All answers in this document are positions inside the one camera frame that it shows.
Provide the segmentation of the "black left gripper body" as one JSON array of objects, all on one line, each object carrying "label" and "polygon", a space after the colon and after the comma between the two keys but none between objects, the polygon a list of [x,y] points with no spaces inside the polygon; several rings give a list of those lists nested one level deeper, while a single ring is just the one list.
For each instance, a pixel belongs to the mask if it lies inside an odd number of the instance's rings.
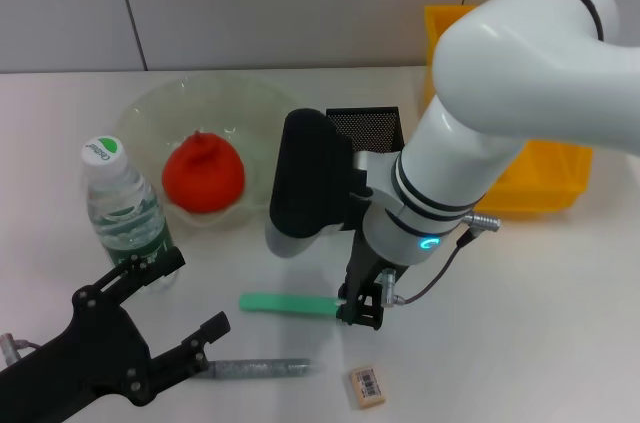
[{"label": "black left gripper body", "polygon": [[57,337],[1,371],[3,422],[63,422],[97,399],[154,400],[149,347],[121,306],[85,286]]}]

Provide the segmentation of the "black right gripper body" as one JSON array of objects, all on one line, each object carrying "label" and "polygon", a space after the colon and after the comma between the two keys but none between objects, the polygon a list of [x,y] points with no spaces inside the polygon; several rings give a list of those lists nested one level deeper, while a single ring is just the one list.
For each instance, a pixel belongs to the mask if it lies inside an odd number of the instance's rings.
[{"label": "black right gripper body", "polygon": [[363,231],[357,230],[354,233],[344,282],[359,294],[363,285],[382,286],[384,270],[394,270],[396,279],[400,279],[400,266],[380,257],[366,241]]}]

